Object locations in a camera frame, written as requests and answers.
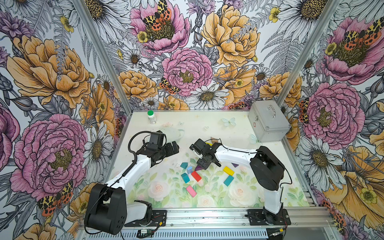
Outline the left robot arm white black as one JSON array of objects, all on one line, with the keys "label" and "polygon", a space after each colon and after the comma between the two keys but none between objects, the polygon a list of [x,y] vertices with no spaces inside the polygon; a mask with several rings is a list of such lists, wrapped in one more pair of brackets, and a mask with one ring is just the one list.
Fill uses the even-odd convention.
[{"label": "left robot arm white black", "polygon": [[147,133],[150,139],[138,151],[128,149],[134,156],[129,166],[107,183],[92,187],[84,217],[85,231],[116,235],[127,224],[147,226],[154,221],[151,203],[136,200],[129,204],[127,197],[140,177],[163,159],[178,154],[180,147],[168,142],[161,131]]}]

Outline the red block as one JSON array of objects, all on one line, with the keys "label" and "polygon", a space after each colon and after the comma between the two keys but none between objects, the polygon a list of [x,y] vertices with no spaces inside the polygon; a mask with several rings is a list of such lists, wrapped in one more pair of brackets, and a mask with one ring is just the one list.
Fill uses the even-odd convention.
[{"label": "red block", "polygon": [[193,171],[193,172],[191,173],[191,176],[192,176],[197,182],[199,182],[199,181],[202,180],[202,177],[201,177],[196,171]]}]

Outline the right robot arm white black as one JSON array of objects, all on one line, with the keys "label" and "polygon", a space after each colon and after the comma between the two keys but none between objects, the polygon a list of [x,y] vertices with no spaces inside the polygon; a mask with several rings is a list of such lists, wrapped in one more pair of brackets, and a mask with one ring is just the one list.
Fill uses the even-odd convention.
[{"label": "right robot arm white black", "polygon": [[236,149],[219,142],[210,145],[198,139],[190,146],[190,150],[199,157],[197,164],[204,170],[211,164],[220,167],[224,162],[251,168],[259,185],[264,188],[265,203],[261,217],[249,214],[249,218],[265,222],[267,225],[286,223],[282,202],[282,180],[286,167],[269,148],[261,146],[257,150]]}]

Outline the natural wood triangle block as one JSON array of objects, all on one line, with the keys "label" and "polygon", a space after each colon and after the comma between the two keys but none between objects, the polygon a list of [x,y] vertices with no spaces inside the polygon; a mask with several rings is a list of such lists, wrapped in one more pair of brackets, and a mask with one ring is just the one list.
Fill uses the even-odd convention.
[{"label": "natural wood triangle block", "polygon": [[214,144],[214,143],[219,142],[219,140],[220,140],[220,139],[212,138],[212,137],[211,137],[210,142],[211,142],[212,144]]}]

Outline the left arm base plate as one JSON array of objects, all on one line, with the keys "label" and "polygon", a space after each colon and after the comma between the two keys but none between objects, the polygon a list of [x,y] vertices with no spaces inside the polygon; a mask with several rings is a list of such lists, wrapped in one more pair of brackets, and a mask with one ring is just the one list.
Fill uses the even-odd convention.
[{"label": "left arm base plate", "polygon": [[150,216],[125,224],[125,227],[164,227],[167,220],[167,210],[153,210]]}]

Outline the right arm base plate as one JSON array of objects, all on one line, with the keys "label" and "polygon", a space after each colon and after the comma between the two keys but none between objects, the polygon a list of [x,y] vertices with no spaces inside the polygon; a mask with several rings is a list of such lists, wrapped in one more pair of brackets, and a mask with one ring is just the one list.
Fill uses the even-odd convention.
[{"label": "right arm base plate", "polygon": [[291,225],[290,216],[286,209],[281,209],[277,214],[273,214],[263,209],[249,209],[245,214],[251,226],[289,226]]}]

